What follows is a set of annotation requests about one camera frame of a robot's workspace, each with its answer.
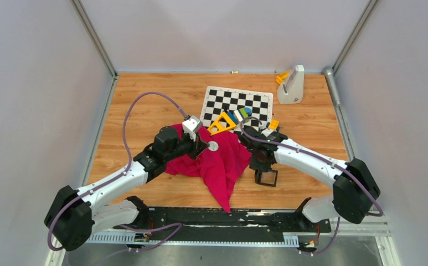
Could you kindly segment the black frame box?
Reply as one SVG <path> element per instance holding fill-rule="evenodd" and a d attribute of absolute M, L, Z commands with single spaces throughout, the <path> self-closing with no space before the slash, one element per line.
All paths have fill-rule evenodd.
<path fill-rule="evenodd" d="M 278 171 L 260 171 L 256 170 L 254 174 L 255 183 L 257 185 L 276 187 L 278 178 Z"/>

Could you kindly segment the green round brooch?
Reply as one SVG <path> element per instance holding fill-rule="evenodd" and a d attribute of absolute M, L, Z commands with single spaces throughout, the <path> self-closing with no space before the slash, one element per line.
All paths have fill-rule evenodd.
<path fill-rule="evenodd" d="M 219 145 L 216 141 L 209 141 L 208 142 L 208 149 L 209 149 L 209 151 L 218 151 Z"/>

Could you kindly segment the magenta red garment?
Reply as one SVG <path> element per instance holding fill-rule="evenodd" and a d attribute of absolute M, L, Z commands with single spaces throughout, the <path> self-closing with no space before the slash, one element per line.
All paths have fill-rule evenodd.
<path fill-rule="evenodd" d="M 216 151 L 205 149 L 195 160 L 184 155 L 167 164 L 165 173 L 200 177 L 224 212 L 230 212 L 230 197 L 236 181 L 249 166 L 251 152 L 240 142 L 236 134 L 227 131 L 214 136 L 202 127 L 199 134 L 204 141 L 214 141 Z"/>

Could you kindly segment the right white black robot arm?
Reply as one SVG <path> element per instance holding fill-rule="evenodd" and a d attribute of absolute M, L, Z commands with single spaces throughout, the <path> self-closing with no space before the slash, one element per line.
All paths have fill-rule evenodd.
<path fill-rule="evenodd" d="M 277 163 L 295 168 L 332 190 L 327 196 L 306 198 L 300 204 L 295 216 L 298 229 L 310 231 L 318 222 L 338 217 L 360 224 L 372 215 L 370 209 L 377 206 L 380 189 L 364 161 L 324 156 L 274 130 L 258 131 L 251 126 L 241 130 L 240 142 L 251 152 L 250 168 L 256 175 L 270 172 Z"/>

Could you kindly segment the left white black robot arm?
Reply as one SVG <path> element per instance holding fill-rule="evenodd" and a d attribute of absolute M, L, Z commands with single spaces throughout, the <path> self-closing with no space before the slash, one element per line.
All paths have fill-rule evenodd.
<path fill-rule="evenodd" d="M 132 202 L 121 208 L 121 214 L 110 223 L 102 218 L 110 210 L 110 202 L 126 191 L 142 186 L 166 171 L 170 161 L 184 155 L 197 158 L 209 144 L 200 137 L 202 126 L 192 129 L 182 124 L 178 132 L 173 126 L 160 129 L 154 141 L 128 164 L 109 176 L 77 189 L 62 187 L 48 210 L 44 224 L 48 228 L 48 247 L 53 251 L 72 251 L 83 245 L 92 234 L 119 224 L 144 228 L 148 213 Z"/>

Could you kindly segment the yellow triangle block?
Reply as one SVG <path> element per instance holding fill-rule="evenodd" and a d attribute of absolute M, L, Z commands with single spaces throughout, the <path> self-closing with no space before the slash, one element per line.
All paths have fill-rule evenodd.
<path fill-rule="evenodd" d="M 236 122 L 227 112 L 221 113 L 208 127 L 211 136 L 236 128 Z"/>

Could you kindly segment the black white chessboard mat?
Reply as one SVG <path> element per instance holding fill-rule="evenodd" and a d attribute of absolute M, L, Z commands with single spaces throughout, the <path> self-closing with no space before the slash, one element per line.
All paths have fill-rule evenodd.
<path fill-rule="evenodd" d="M 208 86 L 205 92 L 200 120 L 208 128 L 225 112 L 249 108 L 256 119 L 245 123 L 256 130 L 263 129 L 273 116 L 273 93 Z"/>

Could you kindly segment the white metronome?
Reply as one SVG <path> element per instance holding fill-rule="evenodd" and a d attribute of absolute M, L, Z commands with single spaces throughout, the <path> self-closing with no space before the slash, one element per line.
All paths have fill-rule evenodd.
<path fill-rule="evenodd" d="M 299 104 L 304 96 L 305 69 L 303 65 L 296 65 L 291 74 L 277 88 L 277 98 L 280 104 Z"/>

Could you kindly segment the yellow toy behind metronome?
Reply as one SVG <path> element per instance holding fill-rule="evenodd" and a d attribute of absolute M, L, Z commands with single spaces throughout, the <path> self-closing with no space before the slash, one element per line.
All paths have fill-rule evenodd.
<path fill-rule="evenodd" d="M 278 85 L 282 84 L 285 80 L 287 80 L 287 78 L 290 76 L 290 74 L 291 74 L 291 69 L 277 75 L 275 78 L 275 82 Z"/>

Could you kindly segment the grey metal pipe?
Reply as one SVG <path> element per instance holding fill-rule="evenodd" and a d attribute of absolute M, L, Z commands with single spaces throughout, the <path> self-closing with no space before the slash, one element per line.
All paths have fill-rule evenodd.
<path fill-rule="evenodd" d="M 322 70 L 322 73 L 325 77 L 328 90 L 333 101 L 334 108 L 337 110 L 341 106 L 341 100 L 338 94 L 338 88 L 337 88 L 337 84 L 334 76 L 334 71 L 332 67 L 328 66 Z"/>

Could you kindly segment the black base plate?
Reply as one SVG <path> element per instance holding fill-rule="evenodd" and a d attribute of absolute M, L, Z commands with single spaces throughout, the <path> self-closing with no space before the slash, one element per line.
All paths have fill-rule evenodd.
<path fill-rule="evenodd" d="M 297 218 L 294 211 L 263 209 L 153 207 L 130 224 L 136 229 L 157 229 L 149 240 L 191 243 L 280 243 L 284 236 L 331 232 L 328 220 L 311 224 Z"/>

